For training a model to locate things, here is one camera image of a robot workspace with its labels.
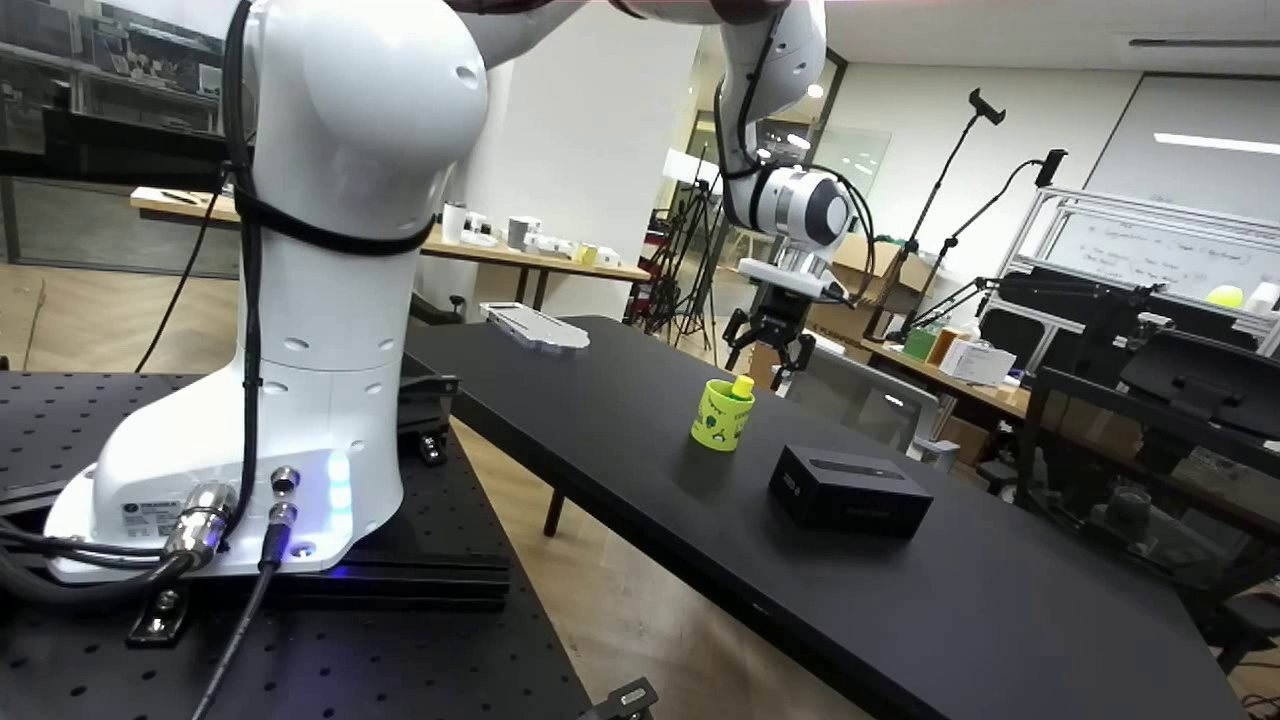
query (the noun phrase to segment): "black table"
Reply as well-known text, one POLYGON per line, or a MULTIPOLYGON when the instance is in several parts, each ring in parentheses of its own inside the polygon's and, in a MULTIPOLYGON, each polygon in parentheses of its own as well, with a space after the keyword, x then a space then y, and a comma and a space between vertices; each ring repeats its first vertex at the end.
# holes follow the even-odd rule
MULTIPOLYGON (((179 380, 0 376, 0 497, 85 468, 111 426, 179 380)), ((510 555, 468 459, 402 468, 402 517, 435 555, 510 555)), ((211 716, 546 716, 586 695, 518 566, 500 611, 267 608, 245 640, 211 716)), ((132 608, 45 611, 0 595, 4 720, 167 720, 195 695, 240 601, 195 608, 174 647, 122 647, 132 608)))
POLYGON ((1181 601, 961 481, 758 398, 734 455, 689 440, 719 376, 613 321, 579 355, 413 329, 454 415, 638 551, 885 716, 1238 716, 1181 601), (912 544, 813 536, 768 504, 784 445, 894 459, 936 504, 912 544))

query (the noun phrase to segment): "ceiling light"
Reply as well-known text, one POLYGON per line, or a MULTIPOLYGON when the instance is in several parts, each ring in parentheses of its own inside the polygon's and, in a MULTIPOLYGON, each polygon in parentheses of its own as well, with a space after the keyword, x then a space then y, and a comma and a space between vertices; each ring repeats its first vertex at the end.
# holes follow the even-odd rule
POLYGON ((1211 153, 1247 153, 1247 158, 1280 158, 1280 143, 1264 143, 1264 142, 1233 142, 1233 136, 1181 136, 1181 133, 1154 133, 1154 143, 1177 143, 1177 148, 1211 148, 1211 153))
POLYGON ((1247 35, 1233 35, 1233 42, 1131 35, 1129 45, 1131 45, 1131 49, 1229 49, 1229 51, 1280 49, 1280 42, 1247 42, 1247 35))

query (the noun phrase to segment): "cardboard box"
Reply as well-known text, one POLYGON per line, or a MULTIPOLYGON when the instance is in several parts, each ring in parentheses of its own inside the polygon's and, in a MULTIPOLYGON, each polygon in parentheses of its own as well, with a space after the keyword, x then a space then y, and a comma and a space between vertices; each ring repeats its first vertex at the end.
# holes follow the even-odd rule
POLYGON ((804 316, 813 332, 834 336, 841 343, 867 336, 870 321, 877 321, 870 306, 861 306, 861 308, 813 306, 804 316))
POLYGON ((967 465, 967 468, 976 468, 990 445, 990 432, 980 426, 967 426, 964 415, 948 415, 940 435, 961 445, 955 465, 967 465))
MULTIPOLYGON (((877 269, 870 275, 885 279, 889 264, 894 255, 894 244, 877 244, 877 269)), ((861 279, 861 273, 867 269, 867 240, 861 232, 842 237, 841 252, 834 252, 834 275, 841 273, 853 273, 861 279)), ((922 279, 926 279, 926 262, 919 255, 906 255, 902 262, 902 273, 898 273, 898 283, 906 294, 922 294, 922 279)))

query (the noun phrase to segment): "ceiling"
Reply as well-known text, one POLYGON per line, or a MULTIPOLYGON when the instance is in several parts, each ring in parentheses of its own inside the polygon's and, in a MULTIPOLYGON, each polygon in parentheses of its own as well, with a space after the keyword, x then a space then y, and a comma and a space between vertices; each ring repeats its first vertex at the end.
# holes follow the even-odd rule
POLYGON ((1280 75, 1280 0, 829 0, 829 42, 853 66, 1280 75), (1129 42, 1270 49, 1129 49, 1129 42))

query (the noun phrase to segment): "microphone stand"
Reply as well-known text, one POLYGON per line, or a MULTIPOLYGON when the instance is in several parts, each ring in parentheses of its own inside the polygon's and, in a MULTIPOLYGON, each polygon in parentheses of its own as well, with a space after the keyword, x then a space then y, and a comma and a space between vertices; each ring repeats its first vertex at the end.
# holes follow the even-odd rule
POLYGON ((922 230, 922 221, 926 221, 926 212, 931 212, 931 206, 936 206, 936 191, 944 191, 944 182, 953 176, 953 165, 955 165, 961 148, 967 143, 967 133, 976 127, 980 115, 983 115, 983 112, 973 112, 973 115, 967 115, 964 133, 955 136, 953 158, 948 158, 944 168, 936 173, 931 191, 922 197, 922 208, 919 208, 915 230, 912 230, 912 237, 906 237, 912 249, 919 244, 919 230, 922 230))
POLYGON ((955 294, 948 294, 944 302, 926 306, 919 313, 919 326, 926 329, 926 326, 953 316, 955 308, 964 308, 967 302, 987 295, 990 287, 997 287, 997 275, 976 275, 976 279, 961 283, 955 294))
MULTIPOLYGON (((936 252, 936 262, 931 262, 931 269, 926 269, 926 275, 922 275, 919 306, 922 306, 936 273, 940 273, 944 262, 953 255, 953 249, 961 249, 961 237, 964 237, 976 221, 983 221, 983 218, 1006 197, 1013 182, 1014 182, 1025 168, 1041 168, 1041 165, 1045 165, 1045 161, 1025 161, 1025 165, 1014 165, 1014 168, 1006 173, 1006 182, 1000 185, 1000 191, 987 197, 987 201, 944 240, 944 249, 936 252)), ((898 340, 912 336, 915 316, 919 316, 919 306, 906 313, 906 321, 902 321, 902 329, 898 329, 898 340)))

